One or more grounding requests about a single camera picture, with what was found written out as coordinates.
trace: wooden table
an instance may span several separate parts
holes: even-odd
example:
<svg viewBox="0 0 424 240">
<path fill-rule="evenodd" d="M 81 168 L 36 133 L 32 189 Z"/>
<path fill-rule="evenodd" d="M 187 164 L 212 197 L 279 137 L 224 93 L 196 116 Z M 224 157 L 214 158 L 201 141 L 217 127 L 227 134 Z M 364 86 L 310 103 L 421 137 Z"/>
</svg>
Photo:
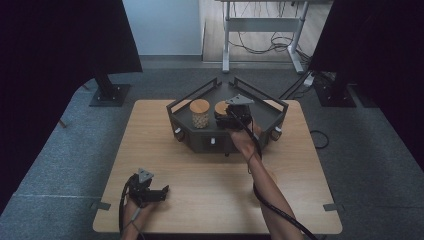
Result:
<svg viewBox="0 0 424 240">
<path fill-rule="evenodd" d="M 97 232 L 119 232 L 121 192 L 138 168 L 155 174 L 151 189 L 170 185 L 165 202 L 153 212 L 144 232 L 268 233 L 252 178 L 240 154 L 196 154 L 172 133 L 166 105 L 171 100 L 135 103 L 102 202 L 93 223 Z M 290 105 L 277 142 L 263 151 L 263 162 L 303 225 L 315 234 L 342 230 L 300 104 Z"/>
</svg>

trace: white wall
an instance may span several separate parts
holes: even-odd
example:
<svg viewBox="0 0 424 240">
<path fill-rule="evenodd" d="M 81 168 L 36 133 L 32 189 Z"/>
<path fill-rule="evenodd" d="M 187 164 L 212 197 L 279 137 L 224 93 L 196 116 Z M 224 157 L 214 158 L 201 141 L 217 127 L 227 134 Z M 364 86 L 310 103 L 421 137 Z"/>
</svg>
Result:
<svg viewBox="0 0 424 240">
<path fill-rule="evenodd" d="M 201 55 L 199 0 L 123 0 L 139 55 Z"/>
</svg>

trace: black stand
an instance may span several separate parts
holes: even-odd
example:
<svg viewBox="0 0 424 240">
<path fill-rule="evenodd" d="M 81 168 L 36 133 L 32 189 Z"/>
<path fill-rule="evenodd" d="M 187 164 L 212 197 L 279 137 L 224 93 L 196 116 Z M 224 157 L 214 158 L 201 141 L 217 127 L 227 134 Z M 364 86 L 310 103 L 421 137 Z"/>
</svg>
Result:
<svg viewBox="0 0 424 240">
<path fill-rule="evenodd" d="M 314 87 L 323 107 L 356 107 L 352 96 L 347 91 L 347 82 L 339 75 L 331 84 L 314 82 Z"/>
<path fill-rule="evenodd" d="M 121 107 L 131 87 L 129 84 L 112 84 L 106 73 L 94 70 L 99 85 L 90 107 Z"/>
</svg>

